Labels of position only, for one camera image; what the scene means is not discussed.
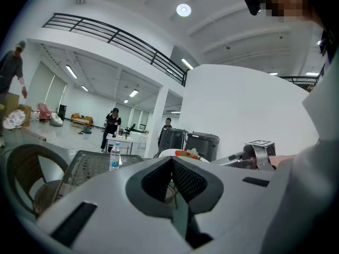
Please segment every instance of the pink chair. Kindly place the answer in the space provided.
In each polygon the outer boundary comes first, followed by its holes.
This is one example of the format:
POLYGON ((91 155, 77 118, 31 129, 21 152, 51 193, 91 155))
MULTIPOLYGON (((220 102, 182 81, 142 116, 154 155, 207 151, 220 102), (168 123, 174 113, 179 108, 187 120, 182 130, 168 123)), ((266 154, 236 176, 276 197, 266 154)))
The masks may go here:
POLYGON ((49 111, 46 104, 38 104, 38 110, 40 110, 39 120, 49 120, 52 111, 49 111))

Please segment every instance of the ceiling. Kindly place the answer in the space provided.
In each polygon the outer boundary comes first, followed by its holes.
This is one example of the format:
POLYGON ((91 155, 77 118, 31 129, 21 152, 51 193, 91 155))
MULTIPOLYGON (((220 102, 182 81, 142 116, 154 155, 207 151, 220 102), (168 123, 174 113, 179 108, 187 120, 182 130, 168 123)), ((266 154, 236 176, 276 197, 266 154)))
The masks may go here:
POLYGON ((152 8, 158 17, 170 21, 195 43, 210 64, 279 72, 282 76, 320 71, 324 64, 317 46, 322 29, 278 20, 265 11, 252 16, 243 0, 124 0, 124 5, 126 1, 152 8), (191 6, 190 16, 176 13, 182 3, 191 6))
MULTIPOLYGON (((128 99, 128 106, 144 111, 154 110, 159 87, 141 74, 132 74, 124 68, 118 68, 114 61, 106 63, 95 54, 84 54, 65 49, 61 46, 50 46, 38 44, 42 54, 60 70, 59 72, 67 76, 68 83, 81 88, 84 85, 89 93, 94 93, 106 98, 113 99, 119 103, 128 99), (70 65, 76 76, 75 79, 66 68, 70 65), (129 97, 131 92, 139 91, 134 97, 129 97)), ((169 92, 165 104, 164 112, 180 111, 182 98, 169 92)))

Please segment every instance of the water bottle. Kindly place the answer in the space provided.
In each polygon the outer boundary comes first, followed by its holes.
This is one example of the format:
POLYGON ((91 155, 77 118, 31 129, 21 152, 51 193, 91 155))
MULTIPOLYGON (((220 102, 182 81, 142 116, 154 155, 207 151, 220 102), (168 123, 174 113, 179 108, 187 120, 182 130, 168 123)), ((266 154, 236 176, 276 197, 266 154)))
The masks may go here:
POLYGON ((119 142, 114 144, 114 147, 111 150, 110 157, 110 171, 116 170, 119 168, 119 160, 120 160, 120 150, 119 150, 119 142))

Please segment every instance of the black metal railing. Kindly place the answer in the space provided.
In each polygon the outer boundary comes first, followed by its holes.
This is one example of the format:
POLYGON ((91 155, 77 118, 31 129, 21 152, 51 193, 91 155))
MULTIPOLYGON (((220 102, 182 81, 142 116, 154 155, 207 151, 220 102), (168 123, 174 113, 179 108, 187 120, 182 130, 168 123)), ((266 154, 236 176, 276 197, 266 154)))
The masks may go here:
POLYGON ((113 25, 86 17, 54 13, 43 27, 75 32, 112 44, 150 63, 185 86, 187 73, 175 62, 140 38, 113 25))
POLYGON ((286 79, 287 81, 302 87, 307 91, 311 91, 313 87, 317 85, 319 82, 319 76, 279 76, 282 79, 286 79))

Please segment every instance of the cardboard box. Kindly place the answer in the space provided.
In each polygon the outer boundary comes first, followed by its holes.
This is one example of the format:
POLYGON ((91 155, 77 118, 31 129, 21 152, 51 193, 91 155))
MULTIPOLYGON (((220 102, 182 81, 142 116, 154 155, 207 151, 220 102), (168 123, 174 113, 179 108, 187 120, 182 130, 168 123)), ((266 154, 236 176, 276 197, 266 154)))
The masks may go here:
POLYGON ((24 122, 21 124, 21 126, 23 127, 27 127, 30 125, 31 123, 31 110, 32 110, 32 107, 28 106, 28 105, 20 105, 18 106, 15 110, 22 110, 26 117, 25 117, 25 120, 24 122))
POLYGON ((19 95, 7 93, 5 117, 8 117, 19 106, 19 95))

